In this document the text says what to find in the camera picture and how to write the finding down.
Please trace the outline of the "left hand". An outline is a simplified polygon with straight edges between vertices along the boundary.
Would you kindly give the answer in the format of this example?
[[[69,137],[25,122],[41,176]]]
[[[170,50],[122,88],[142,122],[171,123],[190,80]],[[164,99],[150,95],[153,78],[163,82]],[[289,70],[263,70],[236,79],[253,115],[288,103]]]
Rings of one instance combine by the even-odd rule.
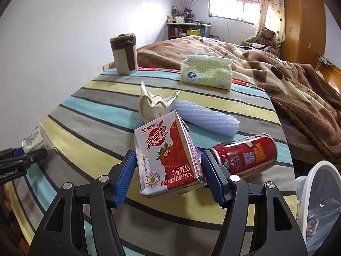
[[[9,195],[9,190],[5,185],[1,185],[2,187],[2,198],[1,198],[1,203],[3,205],[3,208],[10,213],[12,211],[11,208],[11,201],[10,201],[10,195]]]

